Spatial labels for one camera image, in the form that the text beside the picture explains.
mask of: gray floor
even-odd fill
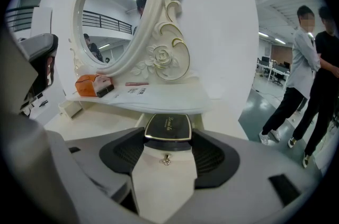
[[[275,107],[273,105],[260,96],[255,90],[251,90],[246,106],[239,118],[239,123],[243,127],[249,140],[260,142],[258,134],[262,131],[262,127],[274,111]],[[279,128],[279,131],[281,133],[281,140],[279,143],[277,143],[272,134],[269,133],[269,146],[274,147],[301,165],[306,143],[303,140],[300,140],[292,149],[287,146],[287,141],[292,137],[294,131],[294,127],[287,120],[285,120],[284,124]],[[322,177],[322,174],[313,159],[311,159],[306,168],[306,172],[317,180]]]

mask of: gray machine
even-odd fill
[[[45,40],[42,46],[51,47],[56,37]],[[142,153],[144,129],[65,142],[60,134],[17,115],[38,74],[6,30],[0,48],[6,71],[11,69],[5,75],[7,87],[28,82],[1,93],[6,121],[1,123],[2,151],[27,195],[60,223],[150,223],[138,216],[130,176]],[[41,52],[42,61],[51,51]],[[15,63],[4,57],[8,52]],[[192,132],[198,174],[194,194],[166,223],[284,223],[316,187],[299,165],[270,147],[216,132]],[[115,159],[113,166],[103,160],[105,154]],[[269,179],[279,175],[298,192],[289,204]]]

